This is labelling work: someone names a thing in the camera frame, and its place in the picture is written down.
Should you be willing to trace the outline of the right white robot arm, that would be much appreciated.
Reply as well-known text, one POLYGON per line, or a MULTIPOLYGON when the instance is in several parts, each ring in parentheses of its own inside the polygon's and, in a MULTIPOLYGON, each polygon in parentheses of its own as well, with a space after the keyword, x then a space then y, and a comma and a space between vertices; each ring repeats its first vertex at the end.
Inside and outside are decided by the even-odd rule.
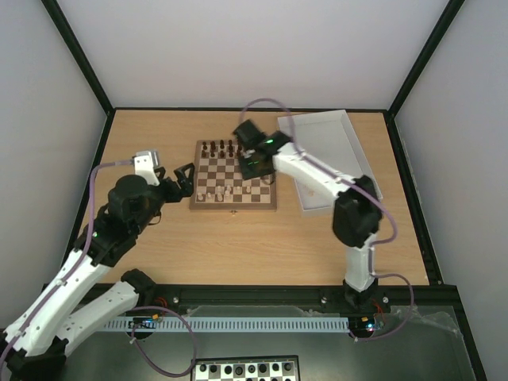
POLYGON ((250 120, 233 131, 240 144, 238 160, 244 179, 289 175, 333 205, 332 231, 346 247, 344 299, 357 311, 374 301, 374 244, 382 219, 375 186, 366 175, 353 178, 300 148, 287 134, 262 132, 250 120))

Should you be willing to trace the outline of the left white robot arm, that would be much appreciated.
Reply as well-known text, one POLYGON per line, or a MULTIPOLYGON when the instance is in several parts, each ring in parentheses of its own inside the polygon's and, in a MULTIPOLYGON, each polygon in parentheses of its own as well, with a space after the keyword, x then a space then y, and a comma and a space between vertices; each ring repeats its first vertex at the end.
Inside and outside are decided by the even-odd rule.
POLYGON ((108 201, 92 208, 92 218, 75 241, 67 260, 37 300, 1 335, 1 365, 19 380, 54 380, 66 359, 91 334, 129 311, 167 314, 154 301, 155 282, 138 269, 127 271, 107 292, 85 306, 79 303, 161 215, 167 203, 194 193, 194 165, 177 168, 176 178, 163 167, 135 158, 135 171, 122 176, 108 201))

